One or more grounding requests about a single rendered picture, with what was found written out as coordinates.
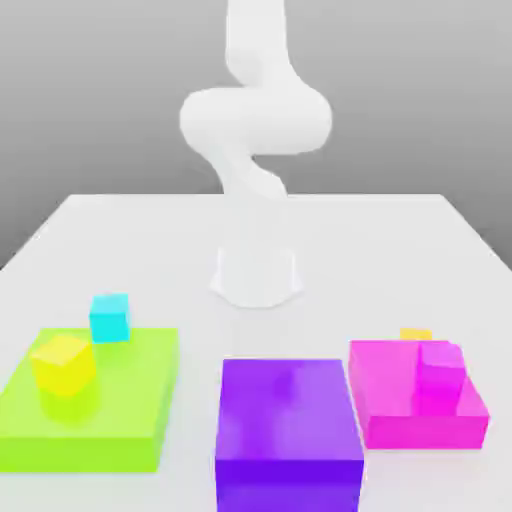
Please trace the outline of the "small cyan cube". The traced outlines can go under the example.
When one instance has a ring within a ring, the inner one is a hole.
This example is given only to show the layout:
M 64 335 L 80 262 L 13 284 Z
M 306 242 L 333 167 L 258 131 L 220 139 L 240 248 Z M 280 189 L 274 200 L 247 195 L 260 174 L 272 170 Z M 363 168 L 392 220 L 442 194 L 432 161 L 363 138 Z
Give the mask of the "small cyan cube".
M 112 293 L 94 296 L 89 324 L 94 343 L 129 341 L 131 323 L 128 295 Z

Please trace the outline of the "small magenta cube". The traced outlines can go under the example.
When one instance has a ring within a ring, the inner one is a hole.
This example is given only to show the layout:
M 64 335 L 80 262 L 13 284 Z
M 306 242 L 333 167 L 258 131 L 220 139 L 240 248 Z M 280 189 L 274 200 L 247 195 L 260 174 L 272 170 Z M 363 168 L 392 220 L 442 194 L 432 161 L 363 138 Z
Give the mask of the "small magenta cube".
M 423 415 L 454 415 L 466 381 L 462 349 L 449 341 L 420 342 L 415 403 Z

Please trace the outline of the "small yellow cube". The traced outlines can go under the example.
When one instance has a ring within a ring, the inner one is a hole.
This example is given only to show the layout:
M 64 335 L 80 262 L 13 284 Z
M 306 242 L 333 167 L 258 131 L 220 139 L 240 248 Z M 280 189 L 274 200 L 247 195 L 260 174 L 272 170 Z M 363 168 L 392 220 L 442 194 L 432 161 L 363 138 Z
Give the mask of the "small yellow cube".
M 51 336 L 30 353 L 37 387 L 60 397 L 81 392 L 96 376 L 92 344 L 69 334 Z

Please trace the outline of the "large purple box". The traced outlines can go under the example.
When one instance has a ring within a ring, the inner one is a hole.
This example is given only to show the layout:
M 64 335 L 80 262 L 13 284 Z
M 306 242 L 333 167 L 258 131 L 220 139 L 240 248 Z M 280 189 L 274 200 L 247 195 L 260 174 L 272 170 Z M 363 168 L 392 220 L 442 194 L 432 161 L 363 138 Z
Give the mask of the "large purple box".
M 217 512 L 358 512 L 363 470 L 341 360 L 224 360 Z

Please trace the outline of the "large magenta box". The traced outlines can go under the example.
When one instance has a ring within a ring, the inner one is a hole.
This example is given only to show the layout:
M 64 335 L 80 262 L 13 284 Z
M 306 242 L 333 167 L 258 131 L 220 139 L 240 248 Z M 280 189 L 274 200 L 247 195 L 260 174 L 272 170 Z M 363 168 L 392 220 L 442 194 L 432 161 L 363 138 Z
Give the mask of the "large magenta box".
M 454 415 L 423 415 L 415 403 L 420 342 L 353 340 L 349 379 L 365 447 L 378 450 L 478 450 L 490 414 L 468 375 Z

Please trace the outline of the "large green box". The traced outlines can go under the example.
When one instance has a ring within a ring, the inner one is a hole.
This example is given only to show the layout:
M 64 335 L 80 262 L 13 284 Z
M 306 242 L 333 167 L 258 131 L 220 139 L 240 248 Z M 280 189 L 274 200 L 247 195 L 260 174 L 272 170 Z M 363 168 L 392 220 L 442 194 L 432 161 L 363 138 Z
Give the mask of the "large green box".
M 92 346 L 96 376 L 60 398 L 24 356 L 0 391 L 0 473 L 157 471 L 178 374 L 175 328 L 135 328 Z

